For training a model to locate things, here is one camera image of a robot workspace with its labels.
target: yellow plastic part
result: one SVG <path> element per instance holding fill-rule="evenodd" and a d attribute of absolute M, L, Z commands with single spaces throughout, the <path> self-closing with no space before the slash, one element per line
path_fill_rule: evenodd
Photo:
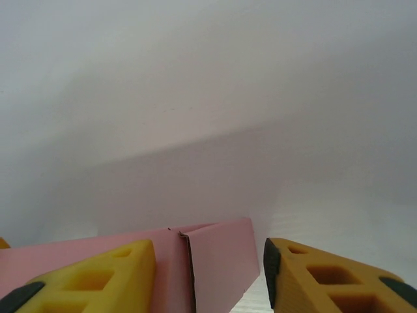
<path fill-rule="evenodd" d="M 0 249 L 8 249 L 8 248 L 10 248 L 8 243 L 2 237 L 0 237 Z"/>
<path fill-rule="evenodd" d="M 416 313 L 387 288 L 392 273 L 286 239 L 270 239 L 281 253 L 275 313 Z"/>
<path fill-rule="evenodd" d="M 155 267 L 152 241 L 136 241 L 32 279 L 46 285 L 16 312 L 148 313 Z"/>

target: black rubber tip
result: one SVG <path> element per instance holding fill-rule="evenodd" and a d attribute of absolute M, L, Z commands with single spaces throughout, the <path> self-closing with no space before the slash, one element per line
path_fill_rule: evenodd
<path fill-rule="evenodd" d="M 277 295 L 276 277 L 280 273 L 281 253 L 280 250 L 267 238 L 263 250 L 263 268 L 265 270 L 266 286 L 268 288 L 269 303 L 275 307 Z"/>
<path fill-rule="evenodd" d="M 44 282 L 32 282 L 28 285 L 16 288 L 0 299 L 0 312 L 15 313 L 44 286 Z"/>
<path fill-rule="evenodd" d="M 379 280 L 414 308 L 417 308 L 417 290 L 412 286 L 390 277 L 380 277 Z"/>

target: white wall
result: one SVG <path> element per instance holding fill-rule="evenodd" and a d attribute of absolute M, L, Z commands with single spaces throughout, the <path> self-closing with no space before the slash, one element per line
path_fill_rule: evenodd
<path fill-rule="evenodd" d="M 417 2 L 0 10 L 12 245 L 250 216 L 417 285 Z"/>

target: cardboard edge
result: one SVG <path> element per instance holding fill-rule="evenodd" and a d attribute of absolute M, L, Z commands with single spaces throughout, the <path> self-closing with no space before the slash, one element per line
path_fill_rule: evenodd
<path fill-rule="evenodd" d="M 191 312 L 197 312 L 197 297 L 195 296 L 195 275 L 194 275 L 194 267 L 193 267 L 193 257 L 191 251 L 191 242 L 190 237 L 185 233 L 179 232 L 180 238 L 186 241 L 187 251 L 188 251 L 188 264 L 189 264 L 189 272 L 190 272 L 190 279 L 191 279 Z"/>

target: white backdrop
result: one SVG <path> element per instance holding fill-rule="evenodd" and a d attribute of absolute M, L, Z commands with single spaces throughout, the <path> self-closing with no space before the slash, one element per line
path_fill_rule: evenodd
<path fill-rule="evenodd" d="M 417 285 L 415 0 L 0 6 L 12 245 L 249 216 Z"/>

